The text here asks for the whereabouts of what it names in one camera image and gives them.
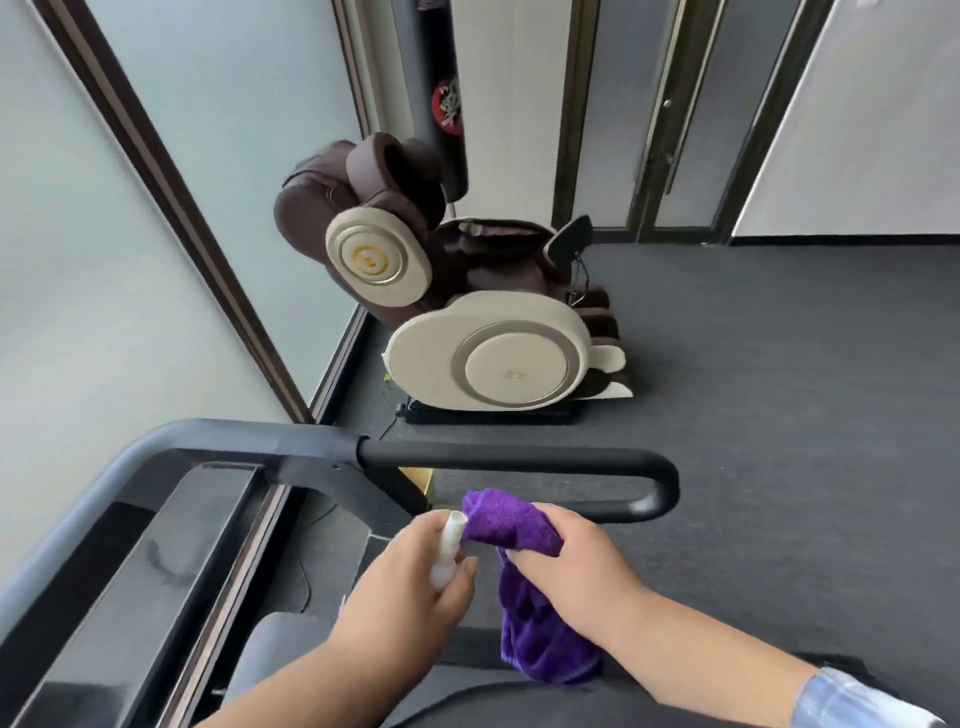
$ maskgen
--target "yellow object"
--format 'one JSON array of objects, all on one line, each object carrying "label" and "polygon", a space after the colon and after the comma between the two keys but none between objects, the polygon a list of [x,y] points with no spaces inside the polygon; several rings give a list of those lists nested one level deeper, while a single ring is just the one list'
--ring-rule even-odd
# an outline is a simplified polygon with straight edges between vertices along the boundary
[{"label": "yellow object", "polygon": [[433,468],[400,468],[400,472],[420,488],[427,500],[433,502]]}]

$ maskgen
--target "microfiber cloth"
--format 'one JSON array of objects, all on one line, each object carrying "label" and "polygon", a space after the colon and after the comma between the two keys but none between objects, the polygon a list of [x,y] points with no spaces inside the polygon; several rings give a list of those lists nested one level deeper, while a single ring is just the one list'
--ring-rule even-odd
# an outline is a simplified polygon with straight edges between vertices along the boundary
[{"label": "microfiber cloth", "polygon": [[552,685],[573,685],[596,677],[601,658],[597,646],[574,632],[505,549],[529,549],[559,556],[564,540],[543,513],[509,493],[489,488],[464,496],[464,538],[498,546],[503,564],[500,604],[503,631],[500,654],[527,677]]}]

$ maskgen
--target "forearm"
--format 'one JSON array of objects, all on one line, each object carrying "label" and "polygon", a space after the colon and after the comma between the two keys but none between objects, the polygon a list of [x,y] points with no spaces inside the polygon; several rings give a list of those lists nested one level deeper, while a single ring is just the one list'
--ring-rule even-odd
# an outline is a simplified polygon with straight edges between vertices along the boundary
[{"label": "forearm", "polygon": [[325,644],[241,695],[200,728],[373,728],[407,688]]},{"label": "forearm", "polygon": [[756,638],[652,592],[611,621],[608,652],[658,702],[708,716],[787,728],[817,670]]}]

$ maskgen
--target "punching bag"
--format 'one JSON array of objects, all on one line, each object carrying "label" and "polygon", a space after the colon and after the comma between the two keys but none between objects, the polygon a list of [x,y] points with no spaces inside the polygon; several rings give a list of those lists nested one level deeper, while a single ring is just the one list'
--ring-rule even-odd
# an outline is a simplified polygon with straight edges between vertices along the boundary
[{"label": "punching bag", "polygon": [[394,0],[414,132],[437,150],[448,203],[467,194],[467,147],[449,0]]}]

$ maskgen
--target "sleeve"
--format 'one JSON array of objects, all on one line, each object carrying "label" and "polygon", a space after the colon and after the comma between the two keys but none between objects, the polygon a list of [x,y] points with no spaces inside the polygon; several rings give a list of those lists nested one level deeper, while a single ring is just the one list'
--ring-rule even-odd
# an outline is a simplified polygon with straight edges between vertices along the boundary
[{"label": "sleeve", "polygon": [[931,728],[945,723],[933,713],[830,667],[804,686],[790,728]]}]

